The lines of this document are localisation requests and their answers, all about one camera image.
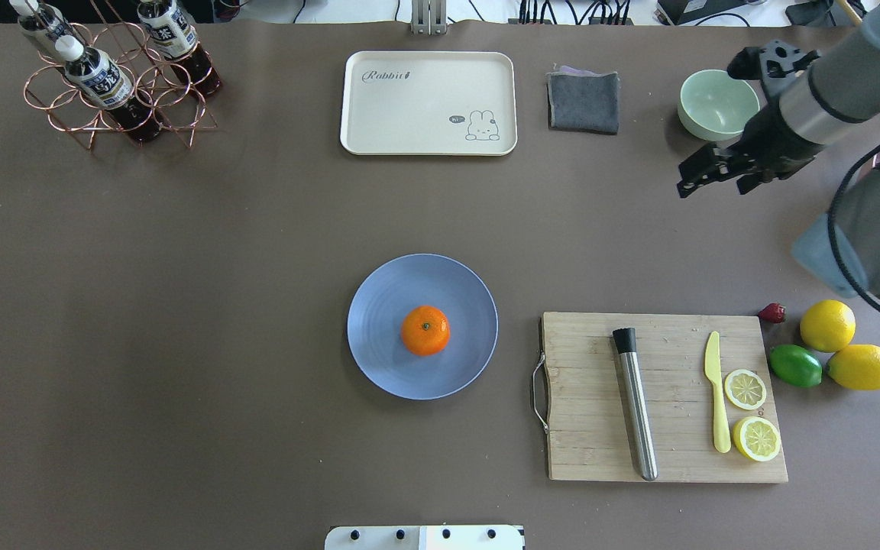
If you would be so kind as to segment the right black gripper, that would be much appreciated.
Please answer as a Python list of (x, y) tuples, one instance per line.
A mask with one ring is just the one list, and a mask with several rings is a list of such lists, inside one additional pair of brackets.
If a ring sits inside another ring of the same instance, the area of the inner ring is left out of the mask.
[(678, 164), (681, 199), (702, 186), (733, 178), (738, 179), (738, 191), (747, 194), (762, 183), (796, 174), (820, 153), (820, 146), (796, 135), (780, 112), (782, 92), (818, 58), (817, 51), (804, 52), (781, 40), (746, 47), (733, 57), (726, 68), (729, 77), (760, 80), (767, 105), (746, 123), (733, 145), (705, 144)]

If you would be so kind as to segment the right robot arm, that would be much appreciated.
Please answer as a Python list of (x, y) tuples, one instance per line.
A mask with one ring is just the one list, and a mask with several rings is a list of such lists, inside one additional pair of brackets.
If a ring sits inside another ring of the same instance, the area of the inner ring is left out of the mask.
[[(682, 198), (713, 182), (734, 179), (747, 194), (793, 177), (825, 147), (880, 115), (880, 6), (826, 53), (775, 40), (740, 51), (727, 72), (760, 81), (767, 105), (733, 145), (705, 145), (681, 161)], [(836, 293), (858, 296), (880, 312), (880, 144), (849, 168), (827, 212), (792, 251)]]

